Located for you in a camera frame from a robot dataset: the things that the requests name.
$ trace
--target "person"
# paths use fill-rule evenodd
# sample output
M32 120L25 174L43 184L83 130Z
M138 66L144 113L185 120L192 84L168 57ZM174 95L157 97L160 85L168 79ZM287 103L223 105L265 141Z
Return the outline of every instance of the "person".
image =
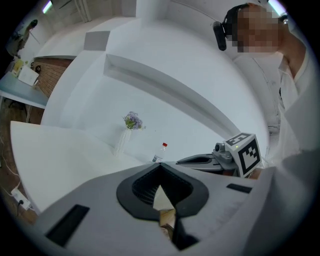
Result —
M260 5L248 3L237 13L236 45L244 55L257 54L283 55L278 68L280 74L279 141L274 154L268 159L269 166L279 164L284 158L301 152L295 134L285 118L285 112L298 99L299 95L315 81L318 75L316 61L313 61L303 37L293 34L287 23L275 18L271 12ZM262 169L252 172L251 178L257 179Z
M0 56L0 76L1 78L5 75L6 69L14 57L20 58L18 52L23 49L29 38L30 31L34 29L38 24L38 20L34 19L25 28L22 34L17 32L13 33L5 45L5 48L1 52Z

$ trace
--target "flowers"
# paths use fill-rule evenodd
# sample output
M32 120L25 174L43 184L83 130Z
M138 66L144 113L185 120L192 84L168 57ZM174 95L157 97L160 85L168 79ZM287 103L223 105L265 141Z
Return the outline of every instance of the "flowers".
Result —
M125 121L125 126L130 130L143 130L146 127L143 127L142 120L138 117L138 113L130 111L123 120Z

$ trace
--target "white table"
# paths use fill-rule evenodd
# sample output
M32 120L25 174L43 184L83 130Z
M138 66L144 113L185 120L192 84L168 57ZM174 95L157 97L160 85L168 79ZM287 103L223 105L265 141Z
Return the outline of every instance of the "white table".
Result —
M37 214L93 178L145 164L82 130L11 121L14 161Z

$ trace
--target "white curved wall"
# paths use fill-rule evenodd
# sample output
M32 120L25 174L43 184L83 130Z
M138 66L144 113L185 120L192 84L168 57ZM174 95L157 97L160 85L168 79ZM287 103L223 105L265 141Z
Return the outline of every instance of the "white curved wall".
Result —
M257 96L237 66L210 41L162 20L143 29L136 41L111 53L167 74L205 97L238 129L256 134L265 156L269 131Z
M163 142L170 145L166 160L176 161L210 153L215 143L223 140L215 129L156 93L147 92L148 81L141 79L146 83L143 88L131 84L130 79L108 77L108 70L119 64L114 61L118 57L128 60L126 68L135 74L148 78L148 69L143 67L150 67L203 97L204 110L208 107L205 104L211 103L237 129L255 133L265 155L269 132L256 96L232 61L209 41L168 20L141 29L139 18L118 17L91 29L84 48L59 80L41 124L82 129L114 146L125 127L122 117L129 111L138 112L147 129L133 134L127 153L142 161L151 160ZM130 67L134 63L141 65Z
M62 29L45 43L35 57L70 56L75 58L84 50L86 33L111 18L110 16L104 16L91 22L79 22Z

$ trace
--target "headset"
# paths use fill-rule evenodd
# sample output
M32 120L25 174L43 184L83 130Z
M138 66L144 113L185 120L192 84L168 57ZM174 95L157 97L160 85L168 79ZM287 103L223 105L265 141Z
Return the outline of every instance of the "headset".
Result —
M233 42L237 42L238 12L249 6L249 3L237 5L226 13L222 23L219 21L213 23L213 31L218 47L221 51L225 51L227 49L226 39L228 41L232 40Z

